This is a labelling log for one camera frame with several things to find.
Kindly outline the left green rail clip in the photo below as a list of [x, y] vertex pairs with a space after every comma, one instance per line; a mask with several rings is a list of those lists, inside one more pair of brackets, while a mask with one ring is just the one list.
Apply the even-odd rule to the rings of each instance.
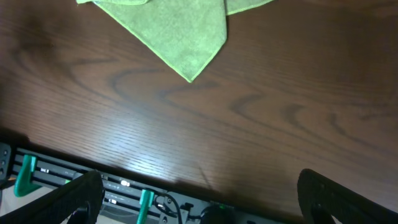
[[32, 176], [37, 165], [37, 158], [31, 155], [25, 155], [22, 161], [22, 167], [17, 175], [14, 186], [14, 195], [24, 197], [41, 188], [40, 185], [32, 182]]

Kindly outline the light green microfiber cloth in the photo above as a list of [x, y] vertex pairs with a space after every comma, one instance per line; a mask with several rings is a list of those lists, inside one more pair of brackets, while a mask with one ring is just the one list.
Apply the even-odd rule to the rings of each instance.
[[226, 18], [271, 0], [77, 0], [106, 12], [188, 82], [227, 39]]

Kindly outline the green rail clip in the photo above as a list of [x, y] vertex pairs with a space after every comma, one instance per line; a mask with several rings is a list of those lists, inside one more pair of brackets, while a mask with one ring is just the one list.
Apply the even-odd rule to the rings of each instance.
[[139, 209], [139, 214], [137, 216], [136, 224], [145, 224], [147, 219], [147, 214], [153, 204], [154, 196], [155, 193], [153, 191], [146, 189], [142, 190], [139, 201], [140, 209]]
[[17, 175], [14, 186], [14, 195], [24, 197], [41, 188], [40, 185], [32, 182], [32, 176], [37, 165], [37, 158], [31, 155], [25, 155], [22, 161], [22, 167]]

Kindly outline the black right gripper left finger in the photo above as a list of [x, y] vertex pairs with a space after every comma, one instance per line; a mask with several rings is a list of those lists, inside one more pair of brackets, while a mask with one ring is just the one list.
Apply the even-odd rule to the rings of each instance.
[[79, 178], [1, 217], [12, 224], [95, 224], [104, 198], [101, 174], [89, 171]]

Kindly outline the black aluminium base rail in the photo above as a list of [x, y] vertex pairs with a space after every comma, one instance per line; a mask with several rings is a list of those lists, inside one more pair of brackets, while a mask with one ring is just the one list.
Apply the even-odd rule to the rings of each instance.
[[[26, 154], [37, 158], [32, 182], [41, 187], [56, 189], [89, 171], [89, 168], [79, 164], [2, 143], [2, 180], [17, 178]], [[127, 221], [137, 220], [141, 192], [146, 189], [155, 193], [147, 214], [146, 220], [149, 223], [201, 224], [226, 221], [235, 224], [276, 224], [275, 220], [246, 213], [229, 205], [169, 192], [113, 174], [103, 172], [101, 178], [105, 191], [103, 203], [106, 214], [126, 218]]]

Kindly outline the right green rail clip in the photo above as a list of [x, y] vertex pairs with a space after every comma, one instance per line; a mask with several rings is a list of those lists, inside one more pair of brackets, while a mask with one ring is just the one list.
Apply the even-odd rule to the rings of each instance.
[[137, 216], [136, 224], [145, 224], [147, 219], [147, 214], [153, 204], [154, 196], [155, 193], [153, 191], [146, 189], [142, 190], [139, 201], [140, 209], [139, 209], [139, 214]]

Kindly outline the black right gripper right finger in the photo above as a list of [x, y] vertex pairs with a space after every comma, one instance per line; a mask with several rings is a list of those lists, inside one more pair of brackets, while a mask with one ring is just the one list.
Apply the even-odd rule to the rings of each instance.
[[311, 170], [301, 171], [298, 202], [306, 223], [397, 223], [397, 213]]

